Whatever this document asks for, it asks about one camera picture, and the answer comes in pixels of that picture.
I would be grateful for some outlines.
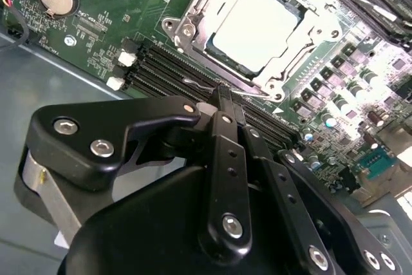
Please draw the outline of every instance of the screw hole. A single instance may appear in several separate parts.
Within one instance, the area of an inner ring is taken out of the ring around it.
[[[286,176],[285,175],[283,175],[282,173],[279,173],[278,176],[282,181],[286,182]]]
[[[170,22],[170,21],[165,22],[165,27],[166,27],[168,30],[172,29],[172,27],[173,27],[172,22]]]
[[[296,202],[297,202],[295,197],[292,196],[291,194],[288,194],[288,199],[289,199],[290,203],[292,203],[292,204],[296,204]]]
[[[233,169],[232,167],[228,168],[227,171],[229,172],[230,175],[232,175],[233,177],[238,175],[238,172],[236,172],[235,169]]]

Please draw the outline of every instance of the small chip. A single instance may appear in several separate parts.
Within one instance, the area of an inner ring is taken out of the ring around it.
[[[319,109],[322,108],[325,103],[319,99],[318,97],[316,97],[310,90],[305,89],[304,91],[302,91],[302,99],[309,103],[311,106],[313,106],[315,109]]]
[[[405,65],[405,61],[403,61],[402,59],[398,59],[392,64],[392,67],[394,67],[396,70],[401,70]]]
[[[386,100],[385,100],[384,102],[385,102],[385,104],[386,104],[387,106],[392,106],[392,104],[394,104],[395,101],[396,101],[396,100],[395,100],[394,98],[388,97],[388,98],[386,98]]]
[[[343,49],[342,53],[346,56],[351,56],[354,51],[356,50],[356,47],[352,43],[348,43]]]
[[[360,122],[358,126],[359,126],[359,129],[363,129],[363,130],[366,130],[369,128],[369,125],[364,121]]]
[[[294,111],[304,118],[309,118],[314,115],[314,112],[308,107],[305,106],[302,102],[296,102],[293,106]]]
[[[349,119],[352,119],[356,115],[357,113],[355,111],[350,111],[349,113],[346,114],[346,117],[348,117]]]
[[[344,63],[342,63],[339,66],[339,70],[341,70],[343,72],[343,74],[347,75],[347,76],[352,76],[354,77],[357,74],[356,69],[347,61],[345,61]]]
[[[360,50],[356,49],[349,57],[351,60],[354,62],[357,62],[358,64],[363,64],[366,59],[368,59],[368,56],[363,54]]]
[[[344,87],[346,85],[345,81],[329,68],[325,68],[321,72],[321,75],[326,81],[328,81],[333,86]]]
[[[346,137],[344,137],[342,140],[339,141],[339,143],[344,146],[349,145],[350,142],[351,140]]]
[[[349,151],[346,153],[346,156],[348,156],[351,159],[354,159],[358,154],[356,154],[354,151]]]
[[[310,83],[311,87],[324,98],[330,98],[335,95],[335,92],[323,84],[320,80],[314,79]]]

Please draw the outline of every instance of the capacitor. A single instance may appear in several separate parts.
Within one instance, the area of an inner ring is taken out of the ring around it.
[[[330,113],[325,113],[322,115],[322,121],[328,128],[333,128],[337,125],[336,119]]]
[[[329,157],[328,164],[330,164],[331,166],[335,166],[337,164],[336,157]]]
[[[380,78],[373,72],[368,72],[363,76],[363,79],[372,87],[381,85]]]
[[[368,92],[361,88],[359,85],[352,86],[350,88],[350,92],[359,102],[365,101],[368,97]]]
[[[363,134],[363,139],[364,141],[369,144],[369,146],[371,147],[371,149],[375,149],[379,146],[378,142],[375,140],[375,138],[373,136],[371,136],[369,133],[365,132],[365,134]]]
[[[321,162],[319,161],[319,158],[316,155],[310,156],[308,158],[308,163],[312,170],[315,170],[321,166]]]
[[[311,142],[314,140],[314,134],[310,131],[309,128],[302,129],[302,136],[303,140],[305,140],[306,142]]]
[[[384,120],[379,115],[377,115],[374,111],[370,111],[368,113],[368,118],[377,127],[381,127],[381,125],[384,124]]]
[[[339,108],[342,114],[346,115],[351,111],[350,105],[348,104],[348,101],[346,101],[345,99],[339,99],[335,101],[335,105]]]

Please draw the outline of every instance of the green circuit board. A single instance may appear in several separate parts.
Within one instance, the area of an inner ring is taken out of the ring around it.
[[[166,43],[159,26],[165,16],[181,16],[190,0],[80,0],[79,11],[65,19],[50,19],[38,0],[15,5],[33,31],[42,34],[40,45],[90,74],[106,80],[112,60],[123,38],[147,37]],[[76,46],[64,43],[66,35],[77,39]]]
[[[115,66],[113,59],[118,55],[122,41],[126,37],[136,41],[149,39],[169,53],[192,64],[197,70],[219,80],[210,69],[178,53],[173,42],[162,30],[162,19],[181,17],[190,2],[191,0],[80,0],[80,8],[76,14],[56,20],[46,16],[39,0],[15,1],[14,4],[24,14],[30,29],[40,35],[38,43],[44,49],[103,81],[112,76]],[[345,7],[338,8],[336,14],[343,30],[342,39],[337,43],[322,43],[312,52],[284,85],[288,97],[282,103],[247,98],[255,106],[289,126],[299,131],[310,128],[314,132],[315,140],[309,146],[321,161],[316,173],[327,184],[332,183],[337,178],[337,173],[345,166],[355,167],[358,160],[371,151],[364,145],[360,136],[348,134],[352,127],[357,126],[355,121],[351,122],[343,117],[340,125],[331,130],[325,127],[320,118],[325,108],[315,109],[316,117],[309,120],[296,113],[292,107],[294,102],[300,99],[301,92],[314,77],[319,76],[319,72],[325,66],[330,66],[331,60],[339,55],[348,43],[357,46],[365,55],[373,51],[375,56],[367,64],[354,65],[358,74],[346,78],[347,84],[356,82],[373,91],[360,78],[362,72],[376,71],[376,65],[383,64],[379,73],[387,84],[391,84],[405,77],[412,68],[410,56],[398,49],[390,48],[378,37],[370,36],[368,27]],[[3,20],[8,26],[15,23],[7,11]],[[76,38],[75,46],[65,44],[64,39],[67,35]],[[406,63],[400,71],[391,67],[397,59],[402,59]],[[338,90],[338,94],[342,92],[344,95],[345,91],[347,92],[342,88]],[[126,92],[132,97],[142,96],[134,88]],[[360,116],[373,108],[388,115],[386,122],[389,123],[395,119],[405,119],[412,113],[410,105],[391,90],[385,89],[376,95],[378,99],[372,100],[369,105],[356,106]],[[388,97],[393,97],[391,106],[384,103]],[[342,142],[345,138],[349,138],[349,142]],[[355,154],[349,155],[351,150],[354,150]],[[327,164],[331,157],[336,158],[336,164]]]

